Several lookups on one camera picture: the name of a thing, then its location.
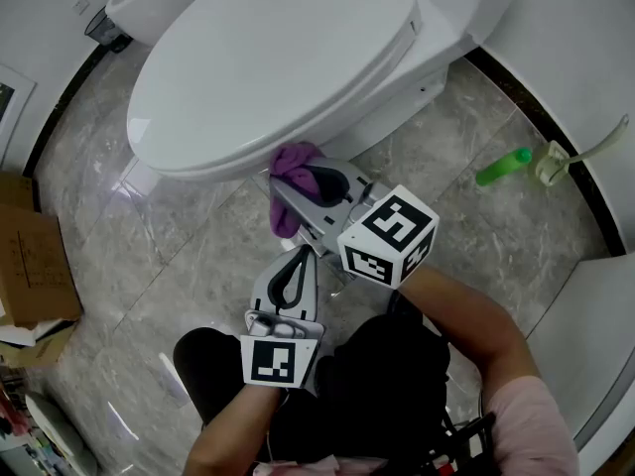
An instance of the knee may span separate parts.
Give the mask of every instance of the knee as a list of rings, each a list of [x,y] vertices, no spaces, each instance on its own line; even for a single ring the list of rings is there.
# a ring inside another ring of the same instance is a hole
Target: knee
[[[200,351],[205,345],[213,342],[218,336],[224,336],[213,328],[196,328],[179,339],[173,352],[175,365],[189,359],[193,353]]]

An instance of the marker cube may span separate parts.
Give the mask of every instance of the marker cube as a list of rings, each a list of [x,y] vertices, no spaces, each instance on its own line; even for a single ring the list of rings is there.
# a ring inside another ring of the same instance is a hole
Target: marker cube
[[[301,388],[317,350],[318,340],[242,335],[243,381],[278,388]]]
[[[337,238],[344,270],[397,289],[430,253],[439,216],[396,186]]]

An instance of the person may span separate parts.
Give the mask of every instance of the person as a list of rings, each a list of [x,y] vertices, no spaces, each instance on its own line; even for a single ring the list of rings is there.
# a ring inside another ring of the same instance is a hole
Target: person
[[[423,326],[421,313],[442,337]],[[211,328],[185,335],[175,366],[204,425],[185,476],[422,474],[421,458],[446,439],[447,342],[478,368],[481,401],[494,417],[493,465],[477,473],[577,474],[571,435],[512,318],[422,265],[389,312],[317,362],[317,397],[244,385],[235,337]],[[285,460],[297,465],[270,465]]]

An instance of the gray tile floor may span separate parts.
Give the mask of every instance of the gray tile floor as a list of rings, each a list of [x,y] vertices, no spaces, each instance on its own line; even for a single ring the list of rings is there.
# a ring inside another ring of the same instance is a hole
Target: gray tile floor
[[[43,210],[60,219],[85,316],[56,367],[30,372],[94,450],[105,474],[180,474],[200,420],[172,351],[198,326],[240,332],[252,282],[280,252],[261,178],[159,178],[134,160],[125,114],[148,50],[109,55],[73,99],[38,164]],[[486,187],[474,173],[544,139],[467,61],[445,92],[356,158],[441,217],[430,262],[501,302],[525,333],[580,259],[607,255],[570,178],[549,190],[519,172]],[[322,352],[383,311],[389,292],[320,263]],[[452,353],[448,406],[475,416],[475,369]]]

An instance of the toilet lid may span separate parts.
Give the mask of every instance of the toilet lid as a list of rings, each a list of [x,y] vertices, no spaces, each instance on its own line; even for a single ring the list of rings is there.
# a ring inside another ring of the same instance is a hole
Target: toilet lid
[[[131,147],[151,168],[179,172],[302,139],[369,93],[420,21],[417,0],[196,0],[139,75]]]

